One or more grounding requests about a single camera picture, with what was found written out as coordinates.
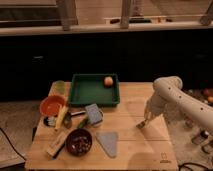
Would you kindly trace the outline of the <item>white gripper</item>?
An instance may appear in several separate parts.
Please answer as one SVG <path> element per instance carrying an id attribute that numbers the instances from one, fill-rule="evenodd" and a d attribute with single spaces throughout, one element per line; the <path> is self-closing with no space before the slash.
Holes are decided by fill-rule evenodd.
<path id="1" fill-rule="evenodd" d="M 153 94 L 146 102 L 144 118 L 148 121 L 153 120 L 163 113 L 166 101 L 157 94 Z"/>

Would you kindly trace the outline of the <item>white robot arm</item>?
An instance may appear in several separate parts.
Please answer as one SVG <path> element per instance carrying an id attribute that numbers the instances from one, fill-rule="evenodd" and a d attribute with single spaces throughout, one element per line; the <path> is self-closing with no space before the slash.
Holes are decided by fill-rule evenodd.
<path id="1" fill-rule="evenodd" d="M 153 82 L 153 95 L 144 111 L 145 124 L 163 113 L 167 103 L 174 103 L 196 124 L 213 135 L 213 108 L 182 91 L 183 82 L 178 76 L 160 77 Z"/>

